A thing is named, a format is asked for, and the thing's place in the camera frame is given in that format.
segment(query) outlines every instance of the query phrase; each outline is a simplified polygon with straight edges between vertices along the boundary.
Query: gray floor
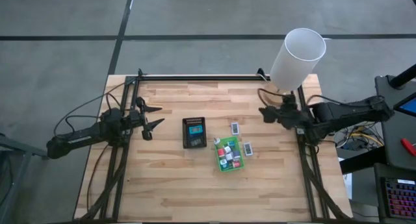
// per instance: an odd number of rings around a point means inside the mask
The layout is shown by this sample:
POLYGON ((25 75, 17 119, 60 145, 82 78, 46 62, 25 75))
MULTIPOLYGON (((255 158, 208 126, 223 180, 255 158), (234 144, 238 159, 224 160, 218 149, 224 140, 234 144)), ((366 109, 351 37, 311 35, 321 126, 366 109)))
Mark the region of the gray floor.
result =
MULTIPOLYGON (((117 35, 125 3, 0 0, 0 36, 117 35)), ((416 33, 415 16, 412 0, 135 0, 126 34, 285 34, 296 27, 322 34, 416 33)), ((115 73, 134 74, 138 68, 154 74, 269 71, 281 43, 124 42, 115 73)), ((102 94, 114 45, 0 42, 0 132, 45 149, 64 114, 102 94)), ((416 39, 327 40, 327 46, 314 72, 324 95, 340 101, 374 94, 374 76, 394 75, 416 62, 416 39)), ((98 106, 92 103, 78 114, 95 115, 98 106)), ((91 122, 80 119, 76 127, 91 122)), ((58 160, 34 159, 14 221, 70 220, 87 154, 85 148, 58 160)))

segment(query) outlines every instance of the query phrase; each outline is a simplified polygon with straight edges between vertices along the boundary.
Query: keyboard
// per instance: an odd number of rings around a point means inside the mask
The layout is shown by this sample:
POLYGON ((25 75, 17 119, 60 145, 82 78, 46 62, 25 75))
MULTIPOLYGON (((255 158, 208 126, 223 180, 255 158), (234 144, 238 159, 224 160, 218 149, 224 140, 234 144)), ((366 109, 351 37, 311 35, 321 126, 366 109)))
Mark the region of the keyboard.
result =
POLYGON ((391 218, 416 220, 416 182, 385 178, 387 215, 391 218))

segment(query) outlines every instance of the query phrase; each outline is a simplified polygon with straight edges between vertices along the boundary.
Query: white cup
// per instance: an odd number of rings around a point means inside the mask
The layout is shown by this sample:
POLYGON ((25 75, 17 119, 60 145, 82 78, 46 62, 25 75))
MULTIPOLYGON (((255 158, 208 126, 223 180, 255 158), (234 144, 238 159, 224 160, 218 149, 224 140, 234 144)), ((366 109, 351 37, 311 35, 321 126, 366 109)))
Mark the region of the white cup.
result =
POLYGON ((325 51, 326 44, 320 34, 311 29, 293 29, 281 45, 270 72, 270 80, 280 90, 297 89, 325 51))

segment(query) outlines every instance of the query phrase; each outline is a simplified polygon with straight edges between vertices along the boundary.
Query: green container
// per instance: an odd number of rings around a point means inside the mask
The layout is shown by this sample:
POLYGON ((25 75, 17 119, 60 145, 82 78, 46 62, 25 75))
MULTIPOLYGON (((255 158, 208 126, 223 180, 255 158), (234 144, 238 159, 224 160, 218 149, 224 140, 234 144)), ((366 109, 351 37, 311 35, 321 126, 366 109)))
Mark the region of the green container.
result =
POLYGON ((218 167, 220 168, 221 172, 227 172, 227 171, 233 171, 236 169, 242 169, 244 168, 244 160, 242 159, 242 153, 239 147, 239 141, 237 139, 237 137, 233 136, 233 137, 229 137, 229 138, 222 138, 220 140, 220 143, 218 145, 215 146, 215 155, 216 155, 216 160, 218 162, 218 167), (232 161, 228 161, 227 162, 227 168, 223 168, 221 166, 220 160, 222 159, 226 159, 225 157, 220 158, 218 155, 218 149, 223 149, 225 148, 225 146, 228 145, 228 142, 234 142, 234 146, 230 146, 231 150, 234 151, 238 151, 240 153, 240 166, 237 168, 233 167, 232 161))

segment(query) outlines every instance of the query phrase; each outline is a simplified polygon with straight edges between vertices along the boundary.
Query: wooden table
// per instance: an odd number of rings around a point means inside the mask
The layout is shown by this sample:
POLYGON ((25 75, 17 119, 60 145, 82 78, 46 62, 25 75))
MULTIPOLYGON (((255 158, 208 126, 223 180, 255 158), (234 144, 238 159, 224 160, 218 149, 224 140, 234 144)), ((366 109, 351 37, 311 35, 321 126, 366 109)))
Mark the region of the wooden table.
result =
MULTIPOLYGON (((124 75, 110 76, 106 90, 124 79, 124 75)), ((257 89, 265 84, 140 82, 138 94, 147 104, 163 107, 147 114, 149 121, 165 120, 153 131, 152 141, 142 139, 141 128, 134 131, 119 221, 309 221, 295 133, 277 123, 263 123, 258 111, 263 104, 257 89), (181 120, 201 116, 206 119, 208 146, 183 149, 181 120), (216 162, 213 138, 231 136, 230 123, 235 121, 240 125, 239 143, 251 142, 254 155, 244 156, 244 169, 222 173, 216 162)), ((306 99, 321 94, 316 75, 309 75, 303 87, 306 99)), ((120 100, 122 87, 112 93, 120 100)), ((106 109, 107 105, 102 105, 101 112, 106 109)), ((91 148, 75 218, 86 212, 86 188, 104 146, 101 143, 91 148)), ((90 204, 104 188, 110 154, 107 149, 97 167, 90 204)), ((343 212, 352 216, 332 143, 320 144, 318 161, 325 189, 343 212)), ((319 210, 318 195, 314 194, 319 210)))

